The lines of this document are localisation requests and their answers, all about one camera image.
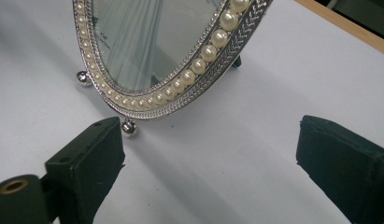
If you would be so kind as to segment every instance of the silver ball foot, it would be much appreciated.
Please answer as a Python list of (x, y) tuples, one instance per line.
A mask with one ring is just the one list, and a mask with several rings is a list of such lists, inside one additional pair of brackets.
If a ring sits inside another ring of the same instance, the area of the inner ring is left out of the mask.
[(92, 80), (87, 76), (86, 71), (81, 71), (76, 74), (78, 78), (78, 84), (82, 87), (90, 87), (92, 85)]
[(126, 119), (121, 124), (122, 135), (124, 135), (127, 138), (136, 135), (136, 129), (137, 129), (136, 124), (130, 119)]

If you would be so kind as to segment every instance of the white table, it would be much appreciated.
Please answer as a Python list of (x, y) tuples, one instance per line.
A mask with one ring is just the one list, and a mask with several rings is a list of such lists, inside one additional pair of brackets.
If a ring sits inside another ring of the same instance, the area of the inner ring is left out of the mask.
[[(0, 182), (116, 116), (83, 69), (70, 1), (0, 0)], [(303, 115), (384, 147), (384, 54), (275, 0), (231, 69), (174, 116), (139, 122), (95, 223), (348, 223), (296, 165)]]

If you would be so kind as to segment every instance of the brown wooden edge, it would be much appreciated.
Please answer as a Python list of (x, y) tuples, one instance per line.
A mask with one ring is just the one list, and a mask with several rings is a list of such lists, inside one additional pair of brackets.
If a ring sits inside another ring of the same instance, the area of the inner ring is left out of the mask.
[(329, 8), (317, 3), (314, 0), (295, 0), (297, 3), (302, 6), (310, 9), (317, 15), (323, 17), (325, 20), (331, 22), (332, 24), (340, 27), (344, 31), (348, 32), (351, 35), (361, 39), (361, 41), (370, 45), (371, 47), (384, 53), (384, 39), (372, 34), (361, 26), (355, 24), (352, 21), (347, 20), (346, 18), (340, 16), (339, 14), (331, 11)]

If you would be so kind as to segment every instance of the mirror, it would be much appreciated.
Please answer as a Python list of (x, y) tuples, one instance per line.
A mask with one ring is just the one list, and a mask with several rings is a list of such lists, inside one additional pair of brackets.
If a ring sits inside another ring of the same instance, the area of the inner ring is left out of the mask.
[(270, 0), (74, 0), (87, 76), (129, 119), (160, 119), (237, 59)]

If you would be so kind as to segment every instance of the silver frame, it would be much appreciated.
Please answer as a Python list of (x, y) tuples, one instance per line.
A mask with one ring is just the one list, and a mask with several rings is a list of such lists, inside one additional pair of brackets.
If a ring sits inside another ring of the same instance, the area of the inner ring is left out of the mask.
[(125, 91), (112, 81), (101, 61), (92, 26), (92, 0), (73, 0), (80, 52), (92, 84), (110, 107), (129, 119), (161, 119), (180, 110), (209, 89), (227, 71), (247, 44), (272, 0), (250, 0), (249, 7), (242, 14), (239, 14), (237, 27), (228, 32), (228, 43), (218, 51), (216, 60), (208, 63), (206, 71), (199, 75), (194, 83), (188, 86), (184, 92), (178, 94), (175, 99), (146, 110), (123, 106), (120, 101), (125, 98), (133, 101), (151, 97), (169, 86), (175, 77), (188, 69), (192, 61), (200, 56), (202, 47), (209, 43), (211, 34), (220, 29), (220, 14), (229, 7), (230, 1), (223, 0), (220, 3), (217, 13), (214, 14), (197, 44), (173, 73), (147, 90)]

